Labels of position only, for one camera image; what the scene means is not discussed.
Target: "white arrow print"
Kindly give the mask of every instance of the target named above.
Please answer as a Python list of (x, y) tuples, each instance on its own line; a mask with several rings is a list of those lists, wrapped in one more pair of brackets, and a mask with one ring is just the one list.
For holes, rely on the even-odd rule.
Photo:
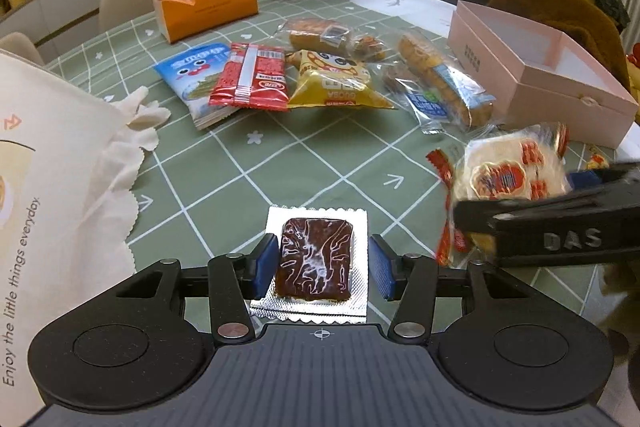
[(151, 206), (151, 203), (153, 203), (154, 200), (152, 200), (149, 196), (145, 196), (144, 194), (140, 196), (140, 200), (141, 201), (138, 202), (138, 210), (140, 214), (142, 214), (142, 212), (144, 212)]
[(389, 176), (391, 179), (388, 182), (383, 183), (383, 185), (390, 185), (392, 183), (395, 183), (396, 186), (394, 187), (394, 190), (402, 185), (402, 182), (404, 181), (404, 176), (397, 176), (396, 174), (387, 174), (387, 176)]

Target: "white star print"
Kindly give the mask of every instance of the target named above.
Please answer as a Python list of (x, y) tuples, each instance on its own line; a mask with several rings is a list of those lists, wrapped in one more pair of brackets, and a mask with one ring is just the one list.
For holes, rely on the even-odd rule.
[(246, 137), (248, 138), (248, 140), (246, 141), (247, 145), (251, 145), (252, 143), (256, 143), (258, 145), (260, 145), (262, 143), (262, 137), (264, 136), (264, 134), (262, 134), (261, 132), (258, 131), (253, 131), (250, 133), (247, 133)]

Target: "blue snack bag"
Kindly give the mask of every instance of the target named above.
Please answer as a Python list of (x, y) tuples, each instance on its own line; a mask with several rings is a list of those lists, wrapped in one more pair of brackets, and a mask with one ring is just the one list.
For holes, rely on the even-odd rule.
[(155, 70), (189, 108), (200, 130), (228, 117), (237, 107), (209, 105), (209, 95), (225, 67), (230, 52), (221, 42), (204, 44), (155, 65)]

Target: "silver foil wrapper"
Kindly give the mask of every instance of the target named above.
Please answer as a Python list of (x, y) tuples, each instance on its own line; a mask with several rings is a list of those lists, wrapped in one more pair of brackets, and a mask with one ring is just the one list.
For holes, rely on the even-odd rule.
[(327, 300), (304, 301), (280, 297), (275, 292), (275, 278), (264, 299), (251, 301), (250, 309), (257, 317), (313, 324), (357, 324), (367, 320), (369, 264), (367, 260), (367, 213), (343, 208), (282, 208), (272, 206), (267, 218), (266, 233), (273, 233), (282, 243), (284, 224), (294, 217), (344, 219), (353, 227), (349, 286), (351, 297), (344, 302)]

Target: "metal screw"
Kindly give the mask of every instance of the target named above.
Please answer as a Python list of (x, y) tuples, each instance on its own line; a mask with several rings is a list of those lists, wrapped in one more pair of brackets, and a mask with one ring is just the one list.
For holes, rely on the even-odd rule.
[(218, 328), (218, 334), (225, 339), (241, 339), (247, 333), (249, 328), (239, 322), (228, 322)]
[(394, 328), (396, 335), (404, 339), (416, 339), (424, 335), (425, 329), (422, 324), (417, 322), (401, 322)]

